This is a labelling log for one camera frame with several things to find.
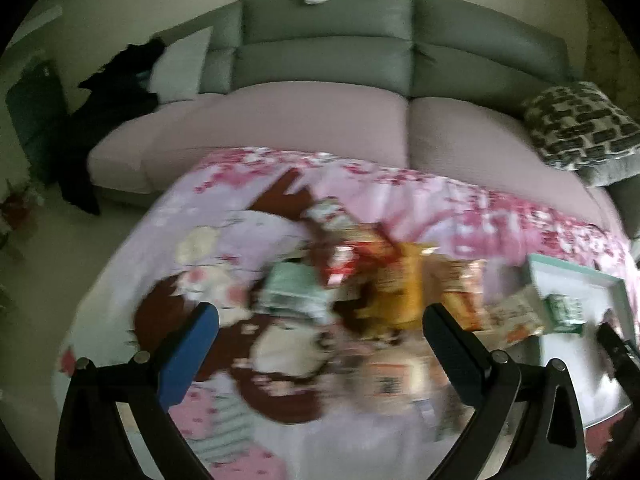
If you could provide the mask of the cartoon print pink cloth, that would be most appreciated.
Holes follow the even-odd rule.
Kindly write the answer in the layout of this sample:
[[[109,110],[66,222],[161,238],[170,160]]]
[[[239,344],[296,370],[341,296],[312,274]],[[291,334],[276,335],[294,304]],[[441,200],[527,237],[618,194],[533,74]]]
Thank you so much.
[[[509,193],[326,153],[221,148],[115,252],[76,312],[53,376],[152,351],[202,302],[220,329],[171,419],[218,479],[415,479],[466,411],[419,338],[442,300],[488,346],[547,320],[514,274],[530,255],[624,281],[620,235]]]

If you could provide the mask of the black white patterned cushion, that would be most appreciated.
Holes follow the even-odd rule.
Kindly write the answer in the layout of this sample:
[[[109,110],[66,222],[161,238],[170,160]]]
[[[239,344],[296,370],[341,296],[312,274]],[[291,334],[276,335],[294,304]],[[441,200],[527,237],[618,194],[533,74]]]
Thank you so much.
[[[639,124],[590,81],[550,87],[525,102],[524,125],[548,166],[577,171],[639,151]]]

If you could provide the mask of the black clothing on sofa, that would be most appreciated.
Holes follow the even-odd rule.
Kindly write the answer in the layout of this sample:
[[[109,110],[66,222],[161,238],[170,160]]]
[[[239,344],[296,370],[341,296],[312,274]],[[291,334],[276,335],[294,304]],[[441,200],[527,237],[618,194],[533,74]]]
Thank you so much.
[[[90,152],[114,129],[157,109],[149,92],[152,69],[165,51],[158,37],[130,44],[78,87],[89,92],[85,103],[62,123],[53,147],[53,169],[63,200],[86,214],[101,213],[88,169]]]

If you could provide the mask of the grey cushion under patterned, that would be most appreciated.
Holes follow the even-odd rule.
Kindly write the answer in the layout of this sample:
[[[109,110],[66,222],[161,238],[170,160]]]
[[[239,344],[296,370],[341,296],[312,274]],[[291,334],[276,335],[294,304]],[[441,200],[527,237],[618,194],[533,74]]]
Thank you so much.
[[[640,153],[619,159],[610,159],[592,167],[582,167],[578,176],[590,188],[603,188],[640,174]]]

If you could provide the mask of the teal shallow box tray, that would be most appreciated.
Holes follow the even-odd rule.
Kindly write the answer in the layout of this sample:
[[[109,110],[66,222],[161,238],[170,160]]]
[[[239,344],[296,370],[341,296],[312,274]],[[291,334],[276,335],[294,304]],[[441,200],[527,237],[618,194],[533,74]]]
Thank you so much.
[[[547,333],[538,338],[541,363],[563,361],[576,392],[582,426],[590,427],[623,411],[630,401],[615,379],[608,376],[603,351],[596,338],[606,312],[612,311],[623,340],[635,344],[637,330],[626,283],[621,278],[578,264],[538,254],[527,257],[525,279],[541,298],[557,294],[580,301],[586,324],[580,334]]]

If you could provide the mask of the light grey cushion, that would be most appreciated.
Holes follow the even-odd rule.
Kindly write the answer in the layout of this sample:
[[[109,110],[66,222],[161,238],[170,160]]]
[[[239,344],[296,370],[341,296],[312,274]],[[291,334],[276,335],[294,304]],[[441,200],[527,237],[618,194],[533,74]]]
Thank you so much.
[[[167,47],[154,64],[149,92],[160,105],[192,101],[200,93],[201,76],[212,29],[203,28]]]

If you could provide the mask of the mint green snack packet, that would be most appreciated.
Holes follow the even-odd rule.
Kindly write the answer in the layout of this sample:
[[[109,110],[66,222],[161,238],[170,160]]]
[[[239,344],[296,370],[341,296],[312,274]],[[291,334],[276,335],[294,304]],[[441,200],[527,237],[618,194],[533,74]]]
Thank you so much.
[[[313,266],[281,261],[268,272],[257,294],[254,310],[326,325],[331,322],[334,296],[333,289],[320,284],[319,274]]]

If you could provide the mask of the orange bread packet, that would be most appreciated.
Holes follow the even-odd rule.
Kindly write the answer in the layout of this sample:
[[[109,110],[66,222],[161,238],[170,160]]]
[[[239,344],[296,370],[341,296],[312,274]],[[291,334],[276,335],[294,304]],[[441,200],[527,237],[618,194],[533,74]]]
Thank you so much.
[[[440,302],[468,332],[490,329],[484,304],[485,260],[454,260],[442,257],[436,269],[442,293]]]

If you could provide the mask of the clear round bun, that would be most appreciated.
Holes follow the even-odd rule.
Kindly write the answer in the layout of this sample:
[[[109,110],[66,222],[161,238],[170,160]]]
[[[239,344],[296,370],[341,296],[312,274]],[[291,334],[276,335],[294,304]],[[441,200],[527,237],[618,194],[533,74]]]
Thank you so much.
[[[338,371],[343,390],[358,408],[381,416],[417,414],[437,441],[461,432],[473,414],[429,348],[345,353]]]

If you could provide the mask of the green white biscuit packet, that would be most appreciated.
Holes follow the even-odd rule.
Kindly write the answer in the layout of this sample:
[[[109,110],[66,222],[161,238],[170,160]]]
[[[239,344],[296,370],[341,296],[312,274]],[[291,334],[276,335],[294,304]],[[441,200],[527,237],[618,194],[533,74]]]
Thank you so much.
[[[544,297],[552,333],[581,335],[586,325],[582,303],[574,297],[550,294]]]

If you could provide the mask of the white orange print packet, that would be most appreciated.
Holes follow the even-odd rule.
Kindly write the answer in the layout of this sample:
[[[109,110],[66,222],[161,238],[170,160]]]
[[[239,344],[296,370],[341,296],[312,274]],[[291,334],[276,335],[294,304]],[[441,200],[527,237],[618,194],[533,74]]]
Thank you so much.
[[[544,320],[539,314],[540,299],[536,288],[526,285],[488,309],[491,322],[490,340],[495,348],[514,344],[544,333]]]

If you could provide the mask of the grey and pink sofa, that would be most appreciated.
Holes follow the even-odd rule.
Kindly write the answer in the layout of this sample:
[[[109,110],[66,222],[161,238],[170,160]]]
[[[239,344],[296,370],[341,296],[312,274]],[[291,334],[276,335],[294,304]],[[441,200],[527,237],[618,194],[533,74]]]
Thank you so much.
[[[590,188],[544,166],[524,102],[564,84],[564,41],[462,0],[239,0],[210,27],[200,93],[124,122],[90,152],[100,188],[153,194],[215,148],[329,152],[542,203],[639,236],[639,181]]]

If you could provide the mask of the yellow cake clear packet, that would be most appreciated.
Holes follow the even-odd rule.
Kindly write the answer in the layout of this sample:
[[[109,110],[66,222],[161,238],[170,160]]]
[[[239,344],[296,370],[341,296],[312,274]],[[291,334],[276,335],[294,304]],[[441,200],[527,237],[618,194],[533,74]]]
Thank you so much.
[[[400,242],[399,257],[376,271],[366,306],[357,311],[363,337],[376,338],[394,330],[416,330],[425,308],[424,261],[438,246]]]

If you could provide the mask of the red crinkled snack packet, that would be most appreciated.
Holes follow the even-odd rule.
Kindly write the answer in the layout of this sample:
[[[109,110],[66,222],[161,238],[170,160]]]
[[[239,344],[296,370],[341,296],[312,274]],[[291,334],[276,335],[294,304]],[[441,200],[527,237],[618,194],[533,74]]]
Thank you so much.
[[[335,197],[318,200],[303,212],[314,240],[310,258],[320,283],[340,287],[355,275],[396,261],[399,247],[378,223],[360,222]]]

